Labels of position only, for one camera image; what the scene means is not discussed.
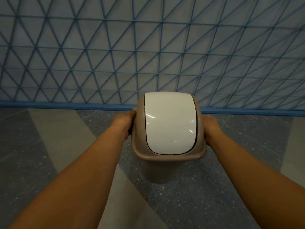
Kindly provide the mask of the person's left hand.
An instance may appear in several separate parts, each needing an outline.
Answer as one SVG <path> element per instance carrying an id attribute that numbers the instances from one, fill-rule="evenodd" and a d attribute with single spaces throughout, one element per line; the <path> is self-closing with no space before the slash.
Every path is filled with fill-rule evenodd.
<path id="1" fill-rule="evenodd" d="M 125 140 L 127 140 L 129 135 L 131 134 L 134 119 L 135 119 L 135 117 L 130 118 L 127 116 L 127 112 L 123 112 L 123 113 L 117 114 L 114 117 L 114 120 L 113 120 L 111 126 L 119 128 L 123 132 L 123 134 L 125 136 Z"/>

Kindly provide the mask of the person's right hand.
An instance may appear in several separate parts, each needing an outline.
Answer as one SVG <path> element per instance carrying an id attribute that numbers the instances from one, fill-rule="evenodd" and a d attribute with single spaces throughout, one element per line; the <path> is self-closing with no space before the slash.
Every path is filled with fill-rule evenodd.
<path id="1" fill-rule="evenodd" d="M 211 148 L 214 148 L 219 144 L 221 139 L 224 138 L 224 133 L 221 130 L 218 120 L 215 118 L 215 122 L 204 122 L 204 138 L 207 142 L 207 145 Z"/>

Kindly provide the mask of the person's right forearm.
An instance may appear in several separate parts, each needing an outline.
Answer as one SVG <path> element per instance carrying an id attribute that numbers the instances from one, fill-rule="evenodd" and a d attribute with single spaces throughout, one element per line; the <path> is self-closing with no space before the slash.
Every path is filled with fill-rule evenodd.
<path id="1" fill-rule="evenodd" d="M 261 229 L 305 229 L 305 188 L 216 131 L 208 145 Z"/>

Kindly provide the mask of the brown swing-lid trash bin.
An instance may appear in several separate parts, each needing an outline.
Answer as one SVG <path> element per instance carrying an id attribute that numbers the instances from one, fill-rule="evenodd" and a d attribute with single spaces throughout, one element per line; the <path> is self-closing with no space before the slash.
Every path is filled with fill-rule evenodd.
<path id="1" fill-rule="evenodd" d="M 185 163 L 207 153 L 195 97 L 181 92 L 145 93 L 138 100 L 131 141 L 143 177 L 155 184 L 170 182 Z"/>

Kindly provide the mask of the person's left forearm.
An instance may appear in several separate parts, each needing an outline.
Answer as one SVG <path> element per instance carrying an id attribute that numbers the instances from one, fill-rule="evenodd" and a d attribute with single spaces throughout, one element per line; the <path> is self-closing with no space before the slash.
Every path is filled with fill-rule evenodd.
<path id="1" fill-rule="evenodd" d="M 128 129 L 110 126 L 18 216 L 10 229 L 97 229 Z"/>

